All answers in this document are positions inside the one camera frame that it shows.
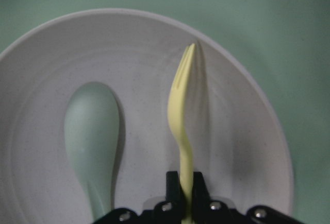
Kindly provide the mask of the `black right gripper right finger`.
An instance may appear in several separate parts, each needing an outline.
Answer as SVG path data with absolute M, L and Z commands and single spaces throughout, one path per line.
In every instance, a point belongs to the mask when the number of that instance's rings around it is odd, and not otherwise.
M 193 173 L 192 190 L 192 217 L 193 218 L 233 218 L 228 206 L 211 198 L 201 172 Z

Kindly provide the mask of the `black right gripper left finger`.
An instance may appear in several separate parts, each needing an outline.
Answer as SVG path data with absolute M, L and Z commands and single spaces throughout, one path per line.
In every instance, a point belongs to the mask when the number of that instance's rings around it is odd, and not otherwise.
M 159 202 L 153 209 L 154 219 L 183 219 L 185 217 L 185 199 L 176 171 L 166 173 L 165 201 Z

